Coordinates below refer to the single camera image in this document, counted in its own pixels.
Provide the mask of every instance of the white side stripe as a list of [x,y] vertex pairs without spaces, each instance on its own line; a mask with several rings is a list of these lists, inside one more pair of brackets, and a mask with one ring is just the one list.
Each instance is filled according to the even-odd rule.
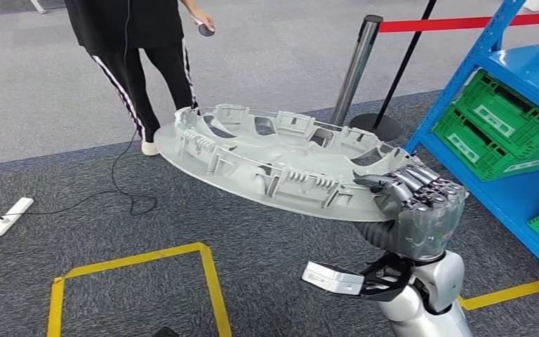
[[193,88],[193,83],[191,83],[191,75],[189,74],[189,68],[187,67],[187,46],[185,45],[185,39],[181,41],[182,43],[182,64],[185,67],[185,76],[187,77],[187,82],[189,83],[189,89],[191,90],[191,104],[195,104],[195,90]]
[[114,75],[110,72],[108,67],[104,64],[104,62],[98,57],[93,55],[92,56],[94,60],[97,62],[97,64],[106,72],[106,74],[109,76],[110,79],[112,79],[115,89],[119,92],[119,95],[124,99],[124,101],[129,106],[129,113],[131,114],[131,117],[133,117],[133,120],[138,125],[138,128],[140,129],[140,133],[142,137],[145,137],[145,127],[143,126],[141,120],[139,119],[138,113],[135,111],[135,107],[133,106],[133,102],[131,101],[131,98],[129,97],[129,94],[125,91],[123,86],[117,81],[117,79],[114,77]]

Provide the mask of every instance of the black t-shirt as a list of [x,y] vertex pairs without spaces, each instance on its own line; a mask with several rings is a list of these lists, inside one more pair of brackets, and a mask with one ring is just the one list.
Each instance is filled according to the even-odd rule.
[[183,38],[177,0],[65,0],[80,46],[89,53],[155,48]]

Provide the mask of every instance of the robot finger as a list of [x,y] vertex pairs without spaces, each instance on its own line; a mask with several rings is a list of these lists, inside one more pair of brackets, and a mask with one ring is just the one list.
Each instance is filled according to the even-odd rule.
[[399,185],[401,181],[393,177],[380,176],[378,174],[366,174],[364,176],[357,176],[354,178],[354,182],[358,185],[366,187],[380,187],[385,189],[391,189],[395,185]]
[[415,179],[409,172],[403,169],[392,171],[390,175],[404,182],[412,192],[416,192],[425,186],[425,184]]
[[416,178],[425,185],[428,185],[439,179],[439,175],[430,168],[427,168],[426,166],[408,166],[406,167],[406,170],[410,175],[412,175],[414,178]]
[[412,192],[402,180],[392,176],[367,174],[356,177],[354,182],[358,185],[363,185],[366,187],[378,187],[385,189],[387,190],[387,193],[395,197],[399,204],[409,202],[412,198],[414,198],[414,192]]

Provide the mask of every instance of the cable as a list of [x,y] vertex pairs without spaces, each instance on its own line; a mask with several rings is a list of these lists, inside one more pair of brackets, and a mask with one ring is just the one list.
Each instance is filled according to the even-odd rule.
[[[123,63],[124,63],[125,69],[127,69],[128,26],[129,26],[129,20],[130,19],[131,19],[131,0],[127,0],[127,21],[125,22],[125,47],[124,47],[124,51],[123,51]],[[127,146],[127,148],[112,163],[112,168],[111,168],[111,173],[110,174],[111,174],[112,183],[113,183],[114,187],[117,190],[115,190],[115,191],[102,191],[102,192],[97,192],[97,193],[91,194],[88,197],[80,200],[76,204],[74,204],[72,206],[69,206],[67,208],[64,208],[64,209],[60,209],[58,211],[40,212],[40,213],[33,213],[33,212],[14,213],[14,214],[6,214],[4,216],[20,216],[20,215],[47,216],[47,215],[58,214],[58,213],[66,212],[66,211],[68,211],[70,209],[74,209],[75,207],[81,205],[82,203],[84,203],[84,202],[88,201],[89,199],[92,199],[92,198],[94,198],[94,197],[96,197],[98,195],[117,194],[117,193],[129,197],[129,199],[131,200],[131,208],[129,210],[129,213],[132,216],[142,216],[142,215],[144,215],[146,213],[149,213],[149,212],[153,211],[156,208],[156,206],[158,205],[158,199],[157,198],[150,197],[150,196],[147,196],[147,195],[139,195],[139,194],[127,193],[127,192],[123,191],[119,187],[119,184],[117,184],[117,180],[114,178],[114,169],[117,167],[117,163],[119,162],[120,158],[123,157],[123,155],[125,155],[125,153],[127,153],[127,151],[129,151],[129,149],[131,148],[131,145],[133,144],[133,141],[135,141],[135,137],[137,136],[137,134],[138,134],[138,130],[136,129],[135,133],[133,133],[133,137],[131,137],[131,141],[129,142],[129,145]],[[147,210],[143,211],[143,212],[135,213],[134,212],[135,201],[136,201],[137,198],[149,199],[149,200],[153,201],[153,205],[151,207],[149,207]]]

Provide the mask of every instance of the vr controller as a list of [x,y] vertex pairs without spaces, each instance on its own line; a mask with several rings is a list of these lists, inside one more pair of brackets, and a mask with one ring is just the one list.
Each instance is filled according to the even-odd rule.
[[199,26],[199,33],[205,37],[211,37],[214,35],[215,30],[211,30],[206,26],[202,21],[191,15],[191,19],[195,22],[196,25]]

